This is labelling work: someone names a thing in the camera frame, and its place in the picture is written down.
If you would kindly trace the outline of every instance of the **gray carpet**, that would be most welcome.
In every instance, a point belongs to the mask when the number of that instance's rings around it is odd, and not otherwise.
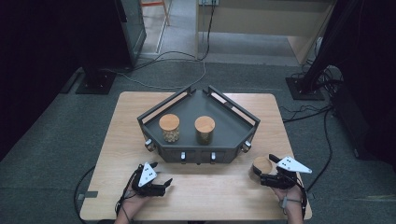
[[[222,92],[272,93],[278,105],[289,110],[329,103],[328,97],[322,102],[292,100],[284,78],[301,72],[300,67],[206,63],[205,70],[205,77],[193,87],[213,85]],[[167,62],[134,71],[128,77],[148,85],[175,87],[194,82],[203,72],[202,63]],[[96,163],[120,93],[175,91],[147,88],[122,76],[116,77],[109,95],[77,95],[77,86],[59,94],[1,161],[0,223],[79,223],[73,205],[75,187]],[[283,108],[280,111],[284,119],[292,116]],[[323,118],[321,114],[285,124],[296,159],[314,171],[312,175],[302,174],[306,186],[329,157]],[[327,128],[332,161],[310,190],[313,217],[306,223],[393,223],[396,175],[390,165],[355,159],[346,131],[332,114],[327,117]],[[84,179],[79,192],[87,189],[90,178]]]

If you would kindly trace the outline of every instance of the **human hand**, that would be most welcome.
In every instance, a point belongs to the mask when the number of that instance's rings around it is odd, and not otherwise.
[[[288,216],[288,223],[289,224],[296,224],[296,223],[303,223],[303,213],[302,213],[302,207],[301,203],[298,203],[302,200],[303,194],[301,193],[301,190],[298,186],[294,186],[291,189],[275,189],[271,188],[277,198],[280,201],[283,201],[283,199],[287,196],[288,199],[291,201],[287,201],[286,207],[285,207],[285,212],[286,215]]]
[[[134,215],[151,199],[151,197],[137,195],[132,190],[131,185],[128,186],[127,195],[124,195],[125,199],[122,202],[115,224],[130,224]]]

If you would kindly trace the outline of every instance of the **cork lid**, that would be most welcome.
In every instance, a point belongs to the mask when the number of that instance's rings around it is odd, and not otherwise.
[[[173,131],[178,127],[180,120],[174,114],[166,114],[160,118],[160,127],[164,131]]]
[[[208,116],[201,116],[195,121],[195,128],[200,133],[210,133],[215,129],[215,121]]]

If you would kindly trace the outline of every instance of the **wooden table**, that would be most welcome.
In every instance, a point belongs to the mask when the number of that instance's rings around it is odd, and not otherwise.
[[[164,197],[156,197],[135,220],[273,220],[285,219],[271,189],[248,175],[254,159],[269,153],[293,156],[276,99],[272,94],[230,93],[232,100],[261,120],[248,153],[228,164],[166,163],[156,151],[148,152],[137,117],[170,96],[170,92],[123,92],[108,127],[86,198],[81,208],[85,220],[116,218],[114,206],[132,172],[144,162],[157,161],[162,184],[173,178]],[[308,205],[305,218],[311,218]]]

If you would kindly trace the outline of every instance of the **table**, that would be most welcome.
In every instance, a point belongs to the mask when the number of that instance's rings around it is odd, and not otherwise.
[[[300,64],[324,34],[335,0],[220,0],[211,32],[286,35]],[[198,7],[196,0],[195,56],[199,32],[207,32],[211,6]]]
[[[228,164],[166,163],[148,152],[137,117],[169,97],[171,92],[123,92],[108,127],[105,142],[92,175],[81,217],[85,220],[116,218],[114,205],[132,172],[144,162],[157,161],[162,184],[173,178],[164,197],[156,197],[134,217],[135,220],[269,220],[285,219],[271,189],[250,179],[248,170],[254,159],[275,154],[293,156],[276,99],[272,94],[227,93],[261,120],[248,153],[241,152]],[[305,218],[311,218],[307,206]]]

